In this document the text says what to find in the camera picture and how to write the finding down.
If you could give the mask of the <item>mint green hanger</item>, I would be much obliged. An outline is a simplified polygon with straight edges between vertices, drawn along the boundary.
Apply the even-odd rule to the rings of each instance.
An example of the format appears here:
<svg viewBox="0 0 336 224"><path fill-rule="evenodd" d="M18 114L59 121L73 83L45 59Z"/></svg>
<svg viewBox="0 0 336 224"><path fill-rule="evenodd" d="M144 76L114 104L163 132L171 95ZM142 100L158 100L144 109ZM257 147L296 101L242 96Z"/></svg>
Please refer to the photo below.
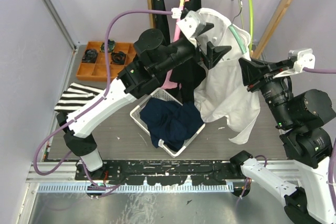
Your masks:
<svg viewBox="0 0 336 224"><path fill-rule="evenodd" d="M239 49L241 51L242 54L245 54L247 52L247 49L246 47L244 46L243 44L243 41L241 40L238 32L236 31L235 27L234 27L234 20L239 17L241 15L241 12L242 12L242 9L243 9L243 3L242 3L242 0L238 0L238 5L239 5L239 12L237 15L235 15L231 21L231 24L228 26L228 29L230 30L231 34L233 35L233 37L235 38L238 46L239 46Z"/></svg>

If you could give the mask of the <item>white t shirt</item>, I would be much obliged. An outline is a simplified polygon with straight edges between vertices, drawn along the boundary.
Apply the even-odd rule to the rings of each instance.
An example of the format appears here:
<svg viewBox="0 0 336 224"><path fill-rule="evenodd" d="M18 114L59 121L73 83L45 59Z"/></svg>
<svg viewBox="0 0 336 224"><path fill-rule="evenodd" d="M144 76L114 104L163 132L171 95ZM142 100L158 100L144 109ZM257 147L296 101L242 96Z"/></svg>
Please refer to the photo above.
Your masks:
<svg viewBox="0 0 336 224"><path fill-rule="evenodd" d="M229 30L231 22L227 17L210 8L201 8L198 13L206 22L214 24L214 28L199 36L202 46L210 41L214 46L231 46L231 50L207 72L206 78L194 90L195 106L205 123L226 118L228 127L237 132L230 141L245 144L260 113L258 94L248 92L243 85L238 62L240 58L250 60L251 36L247 31L233 27L243 45L240 48Z"/></svg>

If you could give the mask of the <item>lime green hanger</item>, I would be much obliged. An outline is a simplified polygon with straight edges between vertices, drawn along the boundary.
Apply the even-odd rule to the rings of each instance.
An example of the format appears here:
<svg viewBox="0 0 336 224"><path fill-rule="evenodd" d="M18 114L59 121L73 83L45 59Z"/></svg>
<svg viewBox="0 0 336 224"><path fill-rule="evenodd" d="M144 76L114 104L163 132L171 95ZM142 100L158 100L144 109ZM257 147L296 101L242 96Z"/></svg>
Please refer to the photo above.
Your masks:
<svg viewBox="0 0 336 224"><path fill-rule="evenodd" d="M251 36L251 42L248 46L249 52L252 52L253 47L253 38L254 38L254 5L253 0L248 0L248 8L249 8L249 33Z"/></svg>

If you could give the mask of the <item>navy blue t shirt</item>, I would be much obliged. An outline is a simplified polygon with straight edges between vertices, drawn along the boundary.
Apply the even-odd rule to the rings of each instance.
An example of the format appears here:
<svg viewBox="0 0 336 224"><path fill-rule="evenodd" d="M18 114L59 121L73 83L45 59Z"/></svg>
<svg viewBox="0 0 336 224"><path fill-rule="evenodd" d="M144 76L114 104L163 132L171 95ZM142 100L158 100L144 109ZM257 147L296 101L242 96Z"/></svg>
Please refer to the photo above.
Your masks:
<svg viewBox="0 0 336 224"><path fill-rule="evenodd" d="M151 142L159 147L159 140L172 151L179 151L204 124L194 103L180 105L175 101L150 98L140 112L140 119L147 125Z"/></svg>

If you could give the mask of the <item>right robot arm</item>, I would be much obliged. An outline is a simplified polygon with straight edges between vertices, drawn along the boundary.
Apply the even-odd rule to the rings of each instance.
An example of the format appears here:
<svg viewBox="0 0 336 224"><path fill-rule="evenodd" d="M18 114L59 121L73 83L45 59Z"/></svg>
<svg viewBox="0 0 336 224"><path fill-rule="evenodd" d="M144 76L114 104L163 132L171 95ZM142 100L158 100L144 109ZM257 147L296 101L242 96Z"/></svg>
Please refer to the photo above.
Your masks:
<svg viewBox="0 0 336 224"><path fill-rule="evenodd" d="M297 166L301 185L285 181L247 151L229 160L233 177L252 179L277 198L294 223L335 223L334 157L323 126L335 118L326 92L311 89L293 95L290 77L313 69L310 48L292 50L286 60L266 62L239 59L243 85L260 91L277 125L286 156Z"/></svg>

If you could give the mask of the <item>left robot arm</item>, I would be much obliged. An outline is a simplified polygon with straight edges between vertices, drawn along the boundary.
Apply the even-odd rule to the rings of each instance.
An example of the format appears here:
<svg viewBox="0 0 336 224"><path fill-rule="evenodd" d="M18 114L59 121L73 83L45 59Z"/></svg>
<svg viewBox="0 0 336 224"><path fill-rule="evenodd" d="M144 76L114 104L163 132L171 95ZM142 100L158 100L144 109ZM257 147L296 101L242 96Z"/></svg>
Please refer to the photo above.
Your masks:
<svg viewBox="0 0 336 224"><path fill-rule="evenodd" d="M103 92L78 110L57 115L67 147L81 159L89 177L99 180L105 174L93 130L114 112L161 87L168 71L192 58L200 61L202 55L196 39L213 27L214 24L204 22L187 25L186 36L168 46L164 45L159 29L147 29L133 44L136 57Z"/></svg>

